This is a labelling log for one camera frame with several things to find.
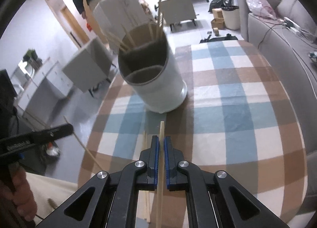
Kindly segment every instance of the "table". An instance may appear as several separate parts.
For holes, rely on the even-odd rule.
[[[305,146],[289,98],[272,67],[245,41],[177,48],[175,58],[188,86],[185,102],[167,114],[146,111],[120,75],[100,108],[88,149],[110,173],[138,160],[165,121],[165,135],[187,161],[202,170],[225,170],[285,222],[307,190]],[[79,185],[99,171],[83,158]],[[140,194],[138,208],[144,203]],[[151,220],[155,221],[156,196]],[[163,223],[187,227],[184,192],[164,191]],[[142,211],[137,217],[144,218]]]

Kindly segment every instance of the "plastic bag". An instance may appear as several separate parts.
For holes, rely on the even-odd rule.
[[[247,0],[250,11],[263,18],[271,18],[277,20],[275,11],[267,0]]]

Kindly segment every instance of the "red object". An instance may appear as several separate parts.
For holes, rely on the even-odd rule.
[[[88,29],[89,32],[91,32],[91,30],[92,30],[92,27],[88,23],[87,23],[87,29]]]

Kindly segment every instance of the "person's hand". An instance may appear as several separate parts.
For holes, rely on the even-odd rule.
[[[81,17],[82,17],[83,19],[86,19],[86,11],[83,11],[83,12],[82,12]]]
[[[12,182],[15,187],[15,193],[12,193],[11,190],[0,181],[0,195],[13,201],[17,206],[19,215],[24,217],[26,221],[32,221],[37,213],[37,204],[34,200],[30,185],[26,180],[25,170],[22,167],[19,167],[12,178]]]

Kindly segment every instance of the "white cable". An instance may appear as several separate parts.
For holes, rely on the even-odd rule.
[[[282,36],[283,36],[284,40],[287,42],[287,44],[289,45],[289,47],[292,49],[292,51],[293,51],[294,55],[296,56],[298,62],[299,62],[300,65],[302,66],[303,70],[305,71],[305,73],[306,73],[306,75],[307,75],[307,77],[308,77],[308,80],[309,80],[309,82],[310,82],[310,85],[311,85],[311,87],[312,87],[313,93],[314,93],[314,95],[315,95],[315,98],[316,98],[316,100],[317,100],[317,95],[316,95],[315,89],[314,89],[314,87],[313,87],[313,83],[312,83],[312,81],[311,81],[311,79],[310,79],[310,77],[309,77],[309,75],[308,75],[308,73],[307,73],[305,67],[304,67],[303,64],[302,64],[301,59],[300,59],[299,56],[298,56],[298,53],[293,49],[293,47],[290,45],[290,43],[289,43],[288,40],[286,39],[286,37],[285,37],[285,35],[284,35],[284,33],[283,33],[283,27],[281,27],[281,31],[282,31]]]

